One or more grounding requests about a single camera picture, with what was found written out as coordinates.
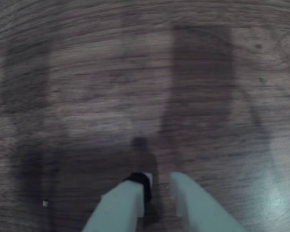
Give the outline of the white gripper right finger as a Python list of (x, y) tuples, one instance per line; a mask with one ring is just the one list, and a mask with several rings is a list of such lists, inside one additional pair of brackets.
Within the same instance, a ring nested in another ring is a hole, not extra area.
[(186, 232), (244, 232), (234, 217), (195, 180), (170, 173), (170, 195)]

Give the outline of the gripper white left finger black band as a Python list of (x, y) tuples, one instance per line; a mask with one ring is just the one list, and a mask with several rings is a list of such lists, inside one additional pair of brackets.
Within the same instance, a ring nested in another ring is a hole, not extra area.
[(133, 172), (106, 194), (91, 214), (83, 232), (135, 232), (145, 206), (152, 199), (151, 173)]

